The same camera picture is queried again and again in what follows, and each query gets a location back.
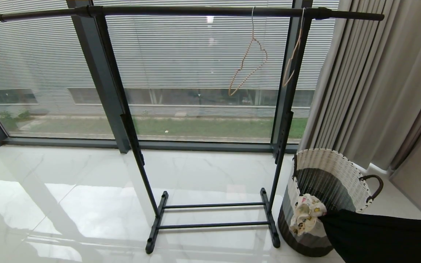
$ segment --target corrugated metal wall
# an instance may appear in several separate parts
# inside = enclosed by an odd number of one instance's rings
[[[97,0],[96,5],[212,5],[290,7],[287,0]],[[336,9],[337,0],[314,1]],[[0,13],[66,8],[64,0],[0,0]],[[277,89],[281,73],[286,18],[254,18],[256,37],[269,61],[244,88]],[[107,17],[125,88],[228,88],[251,37],[247,17]],[[308,38],[298,88],[314,89],[329,50],[334,20],[315,20]],[[251,50],[236,83],[261,63]],[[68,88],[94,88],[70,18],[0,23],[0,89],[30,88],[38,104],[1,105],[0,111],[33,114],[104,115],[101,105],[75,104]],[[274,107],[132,105],[135,114],[237,115],[271,117]],[[308,108],[294,108],[296,117]]]

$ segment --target wire hanger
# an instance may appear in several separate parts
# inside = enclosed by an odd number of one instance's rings
[[[256,6],[254,6],[253,9],[251,10],[251,26],[252,26],[252,29],[251,29],[251,41],[249,42],[248,48],[246,49],[246,52],[244,53],[243,59],[241,60],[240,68],[235,71],[234,77],[232,78],[232,81],[230,82],[230,86],[228,87],[228,95],[229,96],[232,96],[233,94],[235,94],[239,90],[239,88],[241,88],[241,86],[246,82],[246,80],[248,80],[248,78],[253,73],[255,73],[257,70],[259,70],[268,61],[268,53],[267,53],[267,51],[264,49],[264,47],[262,47],[261,43],[256,39],[256,37],[254,37],[253,13],[254,13],[254,9],[255,8],[256,8]],[[249,73],[249,75],[247,75],[246,78],[244,78],[244,80],[241,82],[241,84],[238,85],[238,87],[232,92],[232,86],[234,84],[235,78],[236,78],[237,74],[243,69],[244,60],[246,59],[246,56],[248,55],[249,49],[251,48],[251,44],[253,42],[258,43],[259,49],[262,52],[264,52],[264,54],[266,55],[266,58],[261,63],[261,65],[259,65],[255,70],[253,70],[251,73]]]
[[[297,39],[297,43],[295,43],[295,47],[293,48],[292,56],[289,58],[289,61],[287,62],[287,65],[285,67],[285,70],[284,70],[284,78],[283,79],[285,79],[285,77],[287,76],[287,72],[289,71],[290,65],[292,64],[292,60],[293,60],[293,57],[295,55],[295,51],[300,47],[301,31],[302,31],[301,28],[302,28],[302,24],[304,23],[304,18],[303,17],[304,17],[304,7],[303,7],[303,11],[301,13],[299,37]],[[284,84],[282,86],[285,86],[285,85],[287,85],[289,83],[289,81],[293,77],[293,73],[294,72],[295,72],[295,70],[292,71],[292,73],[290,74],[290,77],[287,79],[286,82],[284,82]]]

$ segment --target white cloth with cartoon print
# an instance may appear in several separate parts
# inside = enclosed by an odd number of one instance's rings
[[[295,203],[294,214],[290,221],[290,230],[300,236],[311,231],[316,225],[318,217],[326,214],[324,204],[315,196],[304,194]]]

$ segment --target black cloth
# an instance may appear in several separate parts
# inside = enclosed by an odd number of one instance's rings
[[[346,263],[421,262],[421,220],[347,210],[319,219]]]

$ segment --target wicker basket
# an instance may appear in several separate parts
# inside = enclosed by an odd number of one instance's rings
[[[371,195],[365,180],[377,178],[378,190]],[[333,250],[320,220],[309,233],[297,236],[289,230],[298,196],[311,194],[324,203],[327,212],[346,209],[357,213],[365,210],[383,188],[377,175],[362,176],[345,156],[329,149],[307,149],[294,157],[292,180],[285,189],[278,225],[282,237],[298,253],[325,256]]]

